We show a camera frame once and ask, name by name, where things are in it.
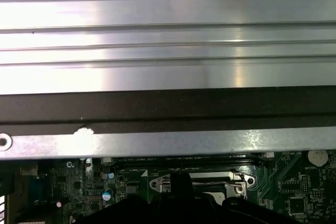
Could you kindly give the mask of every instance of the integrated circuit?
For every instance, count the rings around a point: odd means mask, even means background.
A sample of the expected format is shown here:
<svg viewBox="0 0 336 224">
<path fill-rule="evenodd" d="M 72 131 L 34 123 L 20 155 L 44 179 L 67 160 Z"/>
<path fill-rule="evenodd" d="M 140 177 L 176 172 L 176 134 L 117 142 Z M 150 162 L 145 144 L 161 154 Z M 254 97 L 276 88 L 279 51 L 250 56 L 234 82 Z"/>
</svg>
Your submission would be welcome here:
<svg viewBox="0 0 336 224">
<path fill-rule="evenodd" d="M 90 209 L 92 211 L 98 211 L 99 210 L 99 204 L 98 203 L 91 203 L 90 204 Z"/>
<path fill-rule="evenodd" d="M 109 173 L 113 173 L 114 169 L 111 166 L 103 166 L 103 173 L 104 174 L 109 174 Z"/>
<path fill-rule="evenodd" d="M 289 198 L 289 212 L 291 215 L 303 215 L 306 211 L 306 203 L 304 198 Z"/>
<path fill-rule="evenodd" d="M 93 158 L 93 159 L 92 159 L 92 164 L 93 164 L 94 166 L 99 166 L 99 165 L 101 164 L 101 162 L 100 162 L 100 158 Z"/>
<path fill-rule="evenodd" d="M 138 192 L 138 186 L 136 184 L 127 184 L 126 185 L 126 194 L 136 194 Z"/>
<path fill-rule="evenodd" d="M 74 182 L 73 184 L 74 184 L 74 185 L 73 185 L 73 186 L 74 186 L 74 187 L 73 187 L 74 189 L 80 189 L 80 188 L 81 188 L 81 182 L 80 182 L 80 181 Z"/>
<path fill-rule="evenodd" d="M 281 183 L 281 192 L 283 193 L 295 193 L 301 191 L 300 181 L 285 181 Z"/>
</svg>

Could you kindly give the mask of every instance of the green circuit board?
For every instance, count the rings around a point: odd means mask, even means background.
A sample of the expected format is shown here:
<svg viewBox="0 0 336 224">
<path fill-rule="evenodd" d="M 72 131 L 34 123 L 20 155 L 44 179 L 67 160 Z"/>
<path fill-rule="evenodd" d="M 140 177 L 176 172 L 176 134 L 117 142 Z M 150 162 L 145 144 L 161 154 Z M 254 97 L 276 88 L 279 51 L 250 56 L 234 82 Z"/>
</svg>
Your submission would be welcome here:
<svg viewBox="0 0 336 224">
<path fill-rule="evenodd" d="M 69 216 L 81 213 L 90 215 L 114 204 L 129 194 L 138 194 L 150 201 L 158 194 L 149 183 L 171 172 L 220 172 L 236 170 L 253 176 L 255 184 L 247 191 L 248 200 L 291 216 L 301 222 L 321 220 L 334 223 L 336 220 L 336 151 L 328 151 L 328 161 L 318 167 L 309 162 L 307 152 L 232 155 L 230 160 L 257 160 L 235 164 L 221 164 L 220 159 L 211 167 L 185 167 L 186 160 L 199 161 L 204 157 L 172 158 L 178 167 L 140 167 L 141 164 L 159 163 L 155 158 L 123 159 L 125 167 L 116 169 L 119 160 L 111 158 L 72 159 L 55 161 L 50 177 L 50 194 L 53 197 L 70 198 L 61 212 L 58 223 L 69 223 Z M 109 189 L 111 197 L 102 199 Z"/>
</svg>

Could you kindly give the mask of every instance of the metal bracket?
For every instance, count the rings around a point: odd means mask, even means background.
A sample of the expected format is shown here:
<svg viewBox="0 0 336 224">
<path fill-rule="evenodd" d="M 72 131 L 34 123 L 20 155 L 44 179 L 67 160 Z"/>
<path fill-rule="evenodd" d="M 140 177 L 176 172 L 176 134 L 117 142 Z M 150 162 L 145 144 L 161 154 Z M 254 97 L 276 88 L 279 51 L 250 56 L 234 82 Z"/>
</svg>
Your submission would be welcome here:
<svg viewBox="0 0 336 224">
<path fill-rule="evenodd" d="M 247 189 L 255 184 L 255 179 L 240 172 L 210 172 L 190 173 L 194 187 L 204 187 L 204 193 L 214 196 L 217 203 L 222 204 L 223 200 L 229 197 L 247 198 Z M 153 179 L 149 182 L 150 188 L 159 193 L 170 192 L 170 174 Z M 223 192 L 209 191 L 212 186 L 224 186 Z"/>
</svg>

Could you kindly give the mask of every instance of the capacitor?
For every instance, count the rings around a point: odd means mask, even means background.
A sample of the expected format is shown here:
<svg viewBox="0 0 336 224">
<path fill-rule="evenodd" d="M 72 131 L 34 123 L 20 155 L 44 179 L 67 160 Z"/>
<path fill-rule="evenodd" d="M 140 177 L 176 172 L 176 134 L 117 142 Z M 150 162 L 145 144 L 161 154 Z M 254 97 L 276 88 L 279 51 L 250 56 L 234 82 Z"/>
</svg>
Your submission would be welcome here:
<svg viewBox="0 0 336 224">
<path fill-rule="evenodd" d="M 70 217 L 69 217 L 69 224 L 74 223 L 73 221 L 76 222 L 75 218 L 72 215 L 70 215 Z"/>
<path fill-rule="evenodd" d="M 328 152 L 327 151 L 309 151 L 308 160 L 311 164 L 322 167 L 328 162 Z"/>
<path fill-rule="evenodd" d="M 108 178 L 108 179 L 114 179 L 114 173 L 109 173 L 109 174 L 107 175 L 107 178 Z"/>
<path fill-rule="evenodd" d="M 108 188 L 104 191 L 102 198 L 104 201 L 109 201 L 112 198 L 113 191 L 112 189 Z"/>
</svg>

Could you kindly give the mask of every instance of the screw hole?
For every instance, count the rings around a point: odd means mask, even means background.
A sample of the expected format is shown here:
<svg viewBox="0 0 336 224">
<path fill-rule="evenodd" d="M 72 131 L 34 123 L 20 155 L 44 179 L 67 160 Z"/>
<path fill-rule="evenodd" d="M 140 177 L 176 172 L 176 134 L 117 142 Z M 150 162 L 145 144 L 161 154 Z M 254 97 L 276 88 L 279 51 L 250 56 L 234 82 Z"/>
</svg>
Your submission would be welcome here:
<svg viewBox="0 0 336 224">
<path fill-rule="evenodd" d="M 5 146 L 5 145 L 7 145 L 7 139 L 0 138 L 0 146 Z"/>
<path fill-rule="evenodd" d="M 243 188 L 242 187 L 235 187 L 235 192 L 237 194 L 242 194 L 244 192 Z"/>
</svg>

